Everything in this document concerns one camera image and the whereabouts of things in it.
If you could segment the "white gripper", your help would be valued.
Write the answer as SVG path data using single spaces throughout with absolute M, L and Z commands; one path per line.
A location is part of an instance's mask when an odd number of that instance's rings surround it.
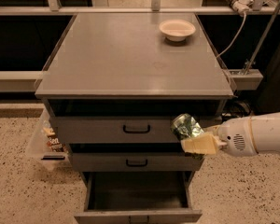
M 223 148 L 235 157 L 257 155 L 249 118 L 230 119 L 221 125 L 204 127 L 205 132 L 197 137 L 181 141 L 185 153 L 215 155 Z

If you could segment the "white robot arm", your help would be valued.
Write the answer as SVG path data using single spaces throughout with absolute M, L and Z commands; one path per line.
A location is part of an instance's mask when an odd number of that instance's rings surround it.
M 181 141 L 185 153 L 215 155 L 222 150 L 234 157 L 280 154 L 280 112 L 229 119 Z

